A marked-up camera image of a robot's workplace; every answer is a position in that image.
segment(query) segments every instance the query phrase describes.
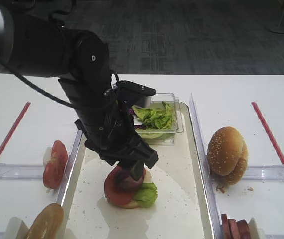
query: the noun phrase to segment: white tray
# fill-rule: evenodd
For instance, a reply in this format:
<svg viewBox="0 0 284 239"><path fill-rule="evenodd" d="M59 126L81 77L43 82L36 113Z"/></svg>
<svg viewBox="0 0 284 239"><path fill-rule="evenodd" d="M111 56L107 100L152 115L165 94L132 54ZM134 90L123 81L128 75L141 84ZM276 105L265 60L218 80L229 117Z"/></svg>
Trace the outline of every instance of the white tray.
<svg viewBox="0 0 284 239"><path fill-rule="evenodd" d="M185 131L171 146L152 146L159 161L151 170L158 200L149 209L121 209L106 202L104 180L112 170L86 150L65 239L213 238L188 107Z"/></svg>

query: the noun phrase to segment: gray carpet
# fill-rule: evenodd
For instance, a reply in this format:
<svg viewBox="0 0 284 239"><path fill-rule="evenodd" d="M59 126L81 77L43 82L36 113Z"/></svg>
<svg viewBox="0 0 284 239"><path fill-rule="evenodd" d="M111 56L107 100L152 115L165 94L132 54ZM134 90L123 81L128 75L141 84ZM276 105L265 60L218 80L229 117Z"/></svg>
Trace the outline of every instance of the gray carpet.
<svg viewBox="0 0 284 239"><path fill-rule="evenodd" d="M279 16L276 0L79 0L62 19L107 42L120 74L284 74L284 35L264 29Z"/></svg>

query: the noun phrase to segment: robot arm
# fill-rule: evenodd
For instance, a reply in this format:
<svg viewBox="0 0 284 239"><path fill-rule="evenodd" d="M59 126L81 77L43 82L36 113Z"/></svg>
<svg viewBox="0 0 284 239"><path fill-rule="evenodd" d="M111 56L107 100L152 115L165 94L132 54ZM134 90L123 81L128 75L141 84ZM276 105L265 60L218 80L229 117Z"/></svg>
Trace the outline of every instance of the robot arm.
<svg viewBox="0 0 284 239"><path fill-rule="evenodd" d="M59 77L79 116L85 146L134 179L152 168L157 152L135 132L129 108L156 90L117 80L111 86L109 50L97 35L70 30L0 6L0 59L23 75ZM0 64L0 73L11 73Z"/></svg>

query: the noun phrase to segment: tomato slice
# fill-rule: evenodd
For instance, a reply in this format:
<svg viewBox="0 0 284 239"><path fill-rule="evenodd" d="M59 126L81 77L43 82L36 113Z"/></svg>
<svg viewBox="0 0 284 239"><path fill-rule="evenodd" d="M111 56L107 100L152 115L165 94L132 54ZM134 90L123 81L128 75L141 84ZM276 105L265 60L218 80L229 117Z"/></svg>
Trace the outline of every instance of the tomato slice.
<svg viewBox="0 0 284 239"><path fill-rule="evenodd" d="M51 159L43 172L43 184L45 187L59 187L67 161L68 153L66 147L61 141L55 141L51 151Z"/></svg>
<svg viewBox="0 0 284 239"><path fill-rule="evenodd" d="M126 205L128 204L133 195L136 193L136 191L119 191L115 187L114 183L114 177L116 174L121 170L121 167L115 167L107 176L106 180L104 181L104 192L106 194L107 199L116 204L116 205Z"/></svg>

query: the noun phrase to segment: red line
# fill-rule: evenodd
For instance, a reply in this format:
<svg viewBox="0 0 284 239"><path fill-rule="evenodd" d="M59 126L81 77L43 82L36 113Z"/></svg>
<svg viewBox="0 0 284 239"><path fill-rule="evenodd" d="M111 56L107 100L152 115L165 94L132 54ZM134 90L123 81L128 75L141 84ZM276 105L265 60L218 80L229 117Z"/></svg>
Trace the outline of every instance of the red line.
<svg viewBox="0 0 284 239"><path fill-rule="evenodd" d="M5 148L6 145L8 144L8 142L9 142L11 136L13 135L14 131L15 131L16 128L18 127L18 125L19 125L20 121L22 120L23 116L25 115L25 113L26 113L27 109L29 108L30 104L31 104L30 102L27 102L27 103L24 105L24 107L22 108L20 114L18 115L18 118L16 119L16 121L15 121L14 124L12 125L10 131L8 132L6 138L4 138L4 140L3 140L3 142L2 142L2 144L1 144L1 146L0 146L0 156L1 156L1 154L2 154L2 152L3 152L3 150L4 150L4 148Z"/></svg>
<svg viewBox="0 0 284 239"><path fill-rule="evenodd" d="M258 108L256 102L252 102L252 105L253 105L254 110L256 111L256 114L257 114L258 118L260 119L260 121L261 121L261 123L262 123L262 125L263 125L263 127L264 127L264 129L265 129L265 131L266 131L266 133L268 135L268 137L270 138L271 143L272 143L272 145L273 145L273 147L274 147L278 157L280 158L282 164L284 165L284 155L283 155L279 145L277 144L277 142L276 142L276 140L275 140L275 138L274 138L274 136L273 136L273 134L271 132L271 129L268 127L268 125L266 123L266 120L263 117L263 114L262 114L260 108Z"/></svg>

